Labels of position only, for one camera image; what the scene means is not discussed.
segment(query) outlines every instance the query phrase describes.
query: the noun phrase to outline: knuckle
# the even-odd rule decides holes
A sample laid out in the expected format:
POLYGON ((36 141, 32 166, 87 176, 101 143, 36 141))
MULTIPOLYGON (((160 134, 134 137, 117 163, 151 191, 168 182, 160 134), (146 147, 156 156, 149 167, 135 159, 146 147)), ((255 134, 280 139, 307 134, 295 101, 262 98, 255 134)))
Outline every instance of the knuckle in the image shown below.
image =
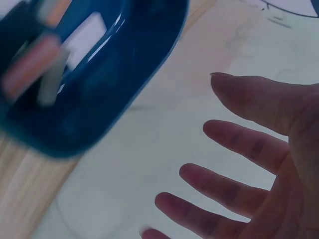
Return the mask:
POLYGON ((231 209, 236 205, 236 199, 238 198, 241 187, 238 185, 231 185, 225 188, 224 197, 222 199, 225 207, 231 209))
POLYGON ((251 151, 249 154, 250 158, 253 160, 258 158, 261 155, 261 153, 265 147, 265 144, 266 144, 266 139, 264 139, 264 138, 260 138, 260 139, 256 140, 253 144, 253 147, 251 148, 251 151))
POLYGON ((200 226, 200 233, 204 238, 213 238, 214 232, 218 226, 221 217, 211 217, 206 219, 200 226))

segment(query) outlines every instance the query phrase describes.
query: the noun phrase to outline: finger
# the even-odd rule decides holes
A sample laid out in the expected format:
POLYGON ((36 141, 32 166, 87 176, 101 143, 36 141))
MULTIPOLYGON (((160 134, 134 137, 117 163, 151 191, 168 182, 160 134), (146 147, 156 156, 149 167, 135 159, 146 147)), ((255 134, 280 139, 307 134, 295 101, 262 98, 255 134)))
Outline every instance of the finger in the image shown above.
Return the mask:
POLYGON ((212 87, 222 103, 247 120, 288 135, 296 118, 317 96, 317 87, 275 82, 258 76, 212 74, 212 87))
POLYGON ((143 231, 141 237, 142 239, 169 239, 169 237, 153 228, 143 231))
POLYGON ((213 74, 212 87, 237 115, 289 136, 292 159, 307 189, 319 195, 319 85, 213 74))
POLYGON ((252 218, 263 204, 268 191, 250 187, 195 164, 186 164, 180 176, 194 189, 227 209, 252 218))
POLYGON ((237 239, 246 223, 205 211, 169 193, 156 197, 156 206, 169 218, 202 238, 237 239))
POLYGON ((239 153, 273 174, 290 157, 289 145, 268 134, 234 123, 210 120, 204 124, 205 134, 222 146, 239 153))

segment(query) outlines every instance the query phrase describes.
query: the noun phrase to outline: white paper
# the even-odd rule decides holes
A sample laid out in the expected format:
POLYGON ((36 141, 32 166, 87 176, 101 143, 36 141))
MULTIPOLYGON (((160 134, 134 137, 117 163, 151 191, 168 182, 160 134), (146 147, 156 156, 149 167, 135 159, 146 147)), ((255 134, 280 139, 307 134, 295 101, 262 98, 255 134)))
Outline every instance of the white paper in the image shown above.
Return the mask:
POLYGON ((98 12, 92 13, 65 41, 64 46, 71 54, 68 59, 70 70, 74 70, 107 29, 98 12))

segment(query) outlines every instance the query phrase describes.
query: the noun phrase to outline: palm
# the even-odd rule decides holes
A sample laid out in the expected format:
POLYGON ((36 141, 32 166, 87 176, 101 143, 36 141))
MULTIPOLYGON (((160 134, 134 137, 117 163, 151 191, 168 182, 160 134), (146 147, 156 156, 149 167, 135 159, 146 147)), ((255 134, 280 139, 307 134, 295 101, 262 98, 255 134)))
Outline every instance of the palm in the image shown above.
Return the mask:
MULTIPOLYGON (((173 221, 205 239, 319 238, 319 145, 316 145, 319 127, 312 128, 317 125, 319 110, 314 117, 307 111, 311 109, 309 104, 305 104, 306 108, 299 104, 302 96, 308 95, 310 86, 297 91, 300 86, 264 78, 243 77, 238 81, 229 75, 219 77, 223 81, 215 76, 213 89, 227 108, 245 119, 288 135, 290 143, 217 120, 207 122, 204 132, 222 146, 275 174, 274 185, 270 191, 254 188, 206 168, 186 164, 180 175, 188 184, 251 221, 244 223, 225 218, 169 193, 159 194, 156 206, 173 221)), ((168 238, 153 229, 146 230, 142 237, 168 238)))

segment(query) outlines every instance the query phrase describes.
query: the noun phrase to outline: blue container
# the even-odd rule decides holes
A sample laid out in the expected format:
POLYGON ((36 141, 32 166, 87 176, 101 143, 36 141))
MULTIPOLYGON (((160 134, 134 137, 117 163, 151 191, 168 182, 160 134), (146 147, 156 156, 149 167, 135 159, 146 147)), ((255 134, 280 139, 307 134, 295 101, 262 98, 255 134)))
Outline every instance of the blue container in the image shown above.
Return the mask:
POLYGON ((93 12, 101 14, 107 33, 66 75, 54 107, 44 111, 21 98, 1 120, 2 128, 57 159, 89 149, 167 59, 187 10, 188 0, 73 0, 55 30, 62 39, 93 12))

